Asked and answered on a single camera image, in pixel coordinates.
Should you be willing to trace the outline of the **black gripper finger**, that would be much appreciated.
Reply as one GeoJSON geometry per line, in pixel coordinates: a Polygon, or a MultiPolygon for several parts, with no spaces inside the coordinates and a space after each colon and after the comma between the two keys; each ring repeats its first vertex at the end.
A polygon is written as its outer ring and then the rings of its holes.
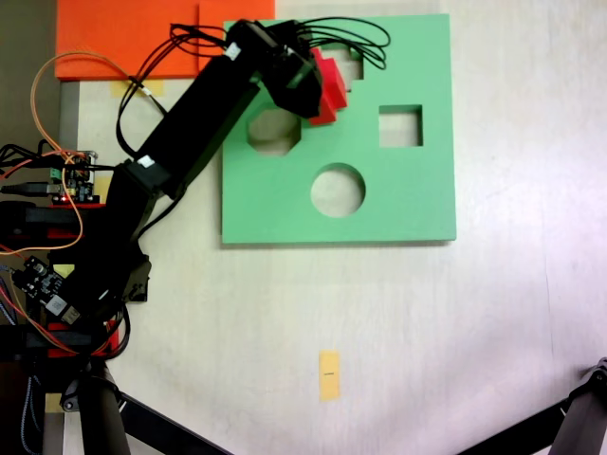
{"type": "Polygon", "coordinates": [[[318,84],[280,89],[276,105],[301,118],[314,118],[320,113],[322,88],[318,84]]]}
{"type": "Polygon", "coordinates": [[[309,46],[301,46],[299,54],[302,58],[298,70],[298,87],[300,89],[322,89],[322,73],[313,50],[309,46]]]}

